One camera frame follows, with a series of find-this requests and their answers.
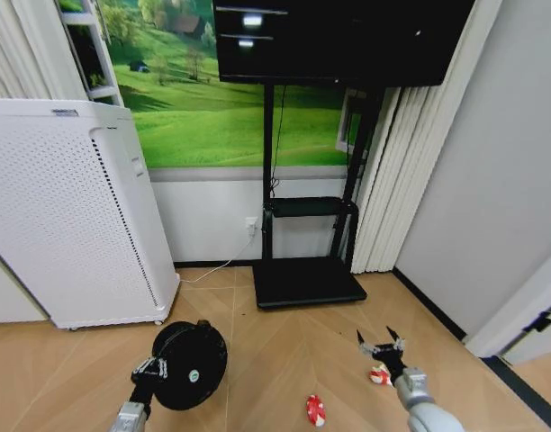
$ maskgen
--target door frame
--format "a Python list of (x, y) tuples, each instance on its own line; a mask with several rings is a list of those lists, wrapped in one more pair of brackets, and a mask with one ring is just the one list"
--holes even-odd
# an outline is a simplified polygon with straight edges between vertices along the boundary
[(465, 347), (478, 357), (498, 355), (512, 340), (551, 308), (551, 256), (472, 336)]

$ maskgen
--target shelf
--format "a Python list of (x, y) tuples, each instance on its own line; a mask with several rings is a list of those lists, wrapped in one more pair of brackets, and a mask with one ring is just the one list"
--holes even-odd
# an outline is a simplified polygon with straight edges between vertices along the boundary
[(63, 12), (61, 15), (66, 25), (95, 25), (95, 17), (89, 12)]
[(308, 198), (272, 198), (269, 200), (275, 218), (333, 216), (341, 209), (341, 198), (315, 196)]
[(254, 265), (260, 309), (365, 300), (364, 289), (339, 259), (264, 259)]
[(87, 96), (90, 99), (98, 99), (100, 97), (115, 96), (117, 95), (117, 91), (117, 87), (114, 85), (100, 85), (87, 92)]

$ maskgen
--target wall mural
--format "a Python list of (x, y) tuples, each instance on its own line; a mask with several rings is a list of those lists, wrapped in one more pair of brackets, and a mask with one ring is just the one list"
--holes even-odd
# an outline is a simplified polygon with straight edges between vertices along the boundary
[[(103, 0), (102, 7), (148, 165), (261, 166), (263, 87), (220, 82), (212, 1)], [(342, 100), (339, 89), (287, 88), (278, 165), (346, 163), (335, 150)]]

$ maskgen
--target white cable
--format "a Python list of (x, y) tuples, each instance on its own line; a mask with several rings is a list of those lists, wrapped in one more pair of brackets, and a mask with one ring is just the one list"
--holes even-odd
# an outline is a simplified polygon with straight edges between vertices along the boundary
[(232, 258), (230, 261), (228, 261), (227, 263), (225, 264), (222, 264), (220, 265), (219, 267), (215, 267), (214, 269), (210, 270), (209, 272), (207, 272), (206, 274), (202, 274), (200, 277), (198, 277), (197, 279), (195, 279), (194, 281), (187, 281), (186, 279), (183, 279), (182, 282), (188, 282), (190, 284), (195, 284), (196, 282), (204, 279), (205, 276), (207, 275), (211, 275), (213, 272), (215, 272), (216, 270), (219, 270), (225, 266), (227, 266), (231, 261), (233, 261), (234, 259), (236, 259), (237, 257), (239, 257), (241, 255), (241, 253), (246, 250), (246, 248), (251, 244), (251, 241), (254, 239), (255, 236), (250, 236), (249, 237), (249, 240), (248, 240), (248, 243), (246, 243), (246, 246), (244, 246), (240, 252), (238, 252), (238, 254)]

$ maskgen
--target wall outlet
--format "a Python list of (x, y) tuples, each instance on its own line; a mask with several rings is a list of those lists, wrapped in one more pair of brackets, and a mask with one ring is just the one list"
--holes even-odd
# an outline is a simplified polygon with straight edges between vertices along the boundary
[(248, 230), (248, 235), (254, 237), (256, 235), (257, 229), (257, 216), (250, 216), (246, 218), (246, 230)]

